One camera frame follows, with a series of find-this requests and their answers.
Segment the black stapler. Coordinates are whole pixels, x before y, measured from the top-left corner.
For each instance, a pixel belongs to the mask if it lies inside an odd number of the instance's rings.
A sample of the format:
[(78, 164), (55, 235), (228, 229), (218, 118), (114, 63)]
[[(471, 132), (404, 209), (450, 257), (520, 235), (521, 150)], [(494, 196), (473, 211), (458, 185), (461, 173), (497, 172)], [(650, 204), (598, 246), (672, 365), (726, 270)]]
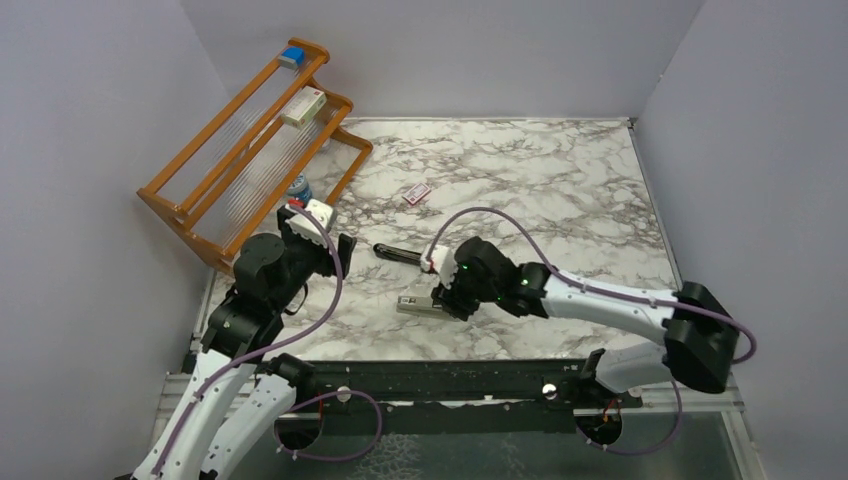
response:
[(410, 251), (383, 243), (376, 243), (372, 247), (374, 254), (383, 260), (403, 263), (407, 265), (420, 266), (421, 253)]

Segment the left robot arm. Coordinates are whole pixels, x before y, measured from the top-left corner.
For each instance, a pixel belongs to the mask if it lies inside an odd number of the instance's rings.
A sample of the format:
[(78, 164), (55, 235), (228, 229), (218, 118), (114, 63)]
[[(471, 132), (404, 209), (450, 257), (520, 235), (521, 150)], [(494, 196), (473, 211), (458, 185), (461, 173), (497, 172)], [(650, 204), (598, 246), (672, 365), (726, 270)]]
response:
[(265, 354), (286, 346), (277, 336), (290, 304), (314, 275), (342, 281), (357, 240), (346, 234), (313, 242), (283, 228), (248, 239), (235, 282), (210, 314), (191, 380), (163, 433), (132, 479), (225, 479), (272, 417), (313, 401), (314, 384), (297, 372), (262, 379), (253, 402), (228, 411)]

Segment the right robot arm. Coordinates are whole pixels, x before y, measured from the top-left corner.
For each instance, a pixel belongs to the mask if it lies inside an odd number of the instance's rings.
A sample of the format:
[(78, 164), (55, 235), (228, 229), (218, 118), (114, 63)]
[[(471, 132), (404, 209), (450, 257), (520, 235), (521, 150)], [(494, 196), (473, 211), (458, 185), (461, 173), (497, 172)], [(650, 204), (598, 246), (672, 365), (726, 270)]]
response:
[(741, 329), (702, 284), (685, 282), (674, 291), (590, 283), (546, 263), (516, 264), (479, 237), (455, 250), (435, 246), (421, 255), (420, 266), (438, 276), (431, 296), (455, 319), (466, 321), (492, 303), (515, 317), (578, 319), (643, 338), (590, 355), (576, 383), (589, 406), (671, 380), (708, 394), (726, 389)]

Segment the blue white jar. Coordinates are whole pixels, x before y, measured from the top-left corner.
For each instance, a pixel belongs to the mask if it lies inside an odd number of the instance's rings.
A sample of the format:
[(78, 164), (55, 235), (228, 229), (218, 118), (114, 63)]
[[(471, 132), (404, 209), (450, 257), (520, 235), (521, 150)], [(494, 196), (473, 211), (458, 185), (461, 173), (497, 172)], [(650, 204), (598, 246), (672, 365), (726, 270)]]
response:
[(313, 198), (311, 185), (304, 174), (299, 174), (289, 185), (286, 195), (306, 205)]

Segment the red white staple box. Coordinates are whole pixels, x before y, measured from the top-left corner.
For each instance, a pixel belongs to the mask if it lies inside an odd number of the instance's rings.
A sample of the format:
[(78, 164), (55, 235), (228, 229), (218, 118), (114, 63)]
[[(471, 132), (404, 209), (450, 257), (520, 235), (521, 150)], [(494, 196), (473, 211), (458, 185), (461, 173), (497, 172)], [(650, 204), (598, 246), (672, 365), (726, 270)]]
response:
[(431, 187), (425, 183), (417, 183), (402, 194), (402, 198), (409, 205), (416, 205), (422, 201), (430, 192)]

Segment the orange wooden shelf rack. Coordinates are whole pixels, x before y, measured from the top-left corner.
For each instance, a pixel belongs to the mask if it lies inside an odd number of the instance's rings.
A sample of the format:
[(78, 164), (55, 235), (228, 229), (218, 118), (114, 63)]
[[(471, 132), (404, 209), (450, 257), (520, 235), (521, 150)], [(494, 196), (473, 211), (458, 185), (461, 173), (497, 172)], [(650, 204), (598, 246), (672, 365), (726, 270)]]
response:
[(280, 51), (137, 191), (191, 251), (223, 274), (232, 272), (242, 244), (312, 161), (336, 151), (351, 157), (336, 182), (318, 192), (333, 205), (373, 150), (343, 126), (352, 101), (329, 89), (326, 104), (304, 127), (283, 123), (281, 109), (304, 86), (319, 89), (315, 75), (330, 60), (325, 47), (301, 38), (287, 46), (305, 50), (300, 69), (280, 68)]

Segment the white red box on shelf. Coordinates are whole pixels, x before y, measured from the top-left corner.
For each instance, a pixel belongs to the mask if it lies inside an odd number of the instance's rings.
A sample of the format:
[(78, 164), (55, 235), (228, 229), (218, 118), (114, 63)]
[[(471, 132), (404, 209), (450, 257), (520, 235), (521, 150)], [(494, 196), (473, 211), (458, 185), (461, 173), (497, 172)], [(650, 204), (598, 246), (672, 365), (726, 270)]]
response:
[(279, 116), (285, 125), (302, 128), (324, 107), (326, 101), (324, 91), (304, 86), (281, 109)]

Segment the blue grey eraser block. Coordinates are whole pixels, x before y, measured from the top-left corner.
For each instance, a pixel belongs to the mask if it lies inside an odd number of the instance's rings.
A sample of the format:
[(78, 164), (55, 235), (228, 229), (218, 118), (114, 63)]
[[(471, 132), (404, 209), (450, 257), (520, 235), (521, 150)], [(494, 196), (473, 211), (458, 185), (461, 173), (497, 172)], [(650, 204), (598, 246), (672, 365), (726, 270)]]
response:
[(280, 68), (298, 70), (306, 60), (306, 52), (301, 47), (287, 46), (279, 53), (276, 60)]

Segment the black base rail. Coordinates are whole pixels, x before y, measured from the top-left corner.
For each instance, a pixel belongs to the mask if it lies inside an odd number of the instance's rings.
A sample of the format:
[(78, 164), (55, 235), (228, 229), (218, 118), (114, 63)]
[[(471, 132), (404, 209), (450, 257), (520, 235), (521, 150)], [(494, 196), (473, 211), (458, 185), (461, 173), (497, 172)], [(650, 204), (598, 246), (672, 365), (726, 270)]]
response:
[(580, 433), (610, 445), (648, 414), (733, 411), (734, 387), (721, 394), (660, 384), (613, 394), (592, 383), (584, 360), (313, 361), (274, 360), (227, 373), (212, 387), (209, 359), (168, 385), (180, 416), (179, 391), (195, 402), (179, 433), (214, 449), (269, 428), (296, 440), (318, 435)]

